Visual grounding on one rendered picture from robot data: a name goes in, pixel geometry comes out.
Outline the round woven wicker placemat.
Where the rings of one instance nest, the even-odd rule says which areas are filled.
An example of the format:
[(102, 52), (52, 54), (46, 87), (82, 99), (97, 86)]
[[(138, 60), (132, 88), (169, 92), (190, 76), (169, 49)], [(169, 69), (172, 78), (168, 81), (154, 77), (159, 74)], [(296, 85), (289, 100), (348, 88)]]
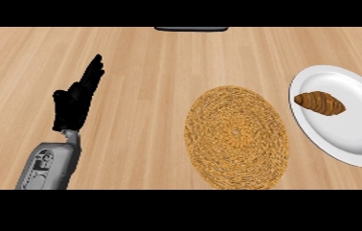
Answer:
[(197, 99), (185, 119), (190, 160), (218, 189), (271, 189), (289, 162), (280, 114), (252, 90), (225, 85)]

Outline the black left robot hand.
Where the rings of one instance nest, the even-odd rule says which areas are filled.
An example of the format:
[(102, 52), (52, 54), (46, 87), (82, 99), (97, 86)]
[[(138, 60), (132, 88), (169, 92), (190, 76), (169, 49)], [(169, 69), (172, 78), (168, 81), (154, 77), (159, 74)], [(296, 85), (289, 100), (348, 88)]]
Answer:
[(83, 128), (92, 97), (104, 74), (102, 56), (97, 55), (86, 67), (82, 79), (73, 83), (67, 90), (54, 92), (55, 119), (52, 129), (55, 131)]

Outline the dark grey flat appliance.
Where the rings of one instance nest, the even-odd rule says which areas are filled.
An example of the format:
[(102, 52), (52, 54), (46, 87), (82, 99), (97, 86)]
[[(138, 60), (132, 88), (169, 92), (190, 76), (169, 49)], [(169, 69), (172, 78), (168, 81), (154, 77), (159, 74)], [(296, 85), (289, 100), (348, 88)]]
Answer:
[(165, 32), (204, 32), (218, 33), (225, 32), (230, 27), (154, 27), (157, 31)]

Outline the brown croissant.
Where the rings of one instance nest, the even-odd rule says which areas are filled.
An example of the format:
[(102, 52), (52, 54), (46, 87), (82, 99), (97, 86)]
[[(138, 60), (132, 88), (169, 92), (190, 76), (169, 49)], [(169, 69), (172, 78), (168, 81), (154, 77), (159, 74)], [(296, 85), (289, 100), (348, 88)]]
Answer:
[(334, 116), (346, 111), (343, 102), (323, 91), (299, 94), (295, 97), (295, 103), (324, 116)]

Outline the white round plate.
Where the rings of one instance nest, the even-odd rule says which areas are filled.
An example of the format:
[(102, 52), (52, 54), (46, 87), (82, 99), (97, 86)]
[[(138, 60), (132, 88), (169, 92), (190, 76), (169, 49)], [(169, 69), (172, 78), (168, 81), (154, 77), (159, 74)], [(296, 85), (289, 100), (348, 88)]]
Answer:
[[(326, 116), (295, 103), (302, 93), (323, 91), (346, 106)], [(362, 76), (333, 65), (315, 65), (296, 75), (289, 88), (290, 109), (315, 145), (340, 161), (362, 167)]]

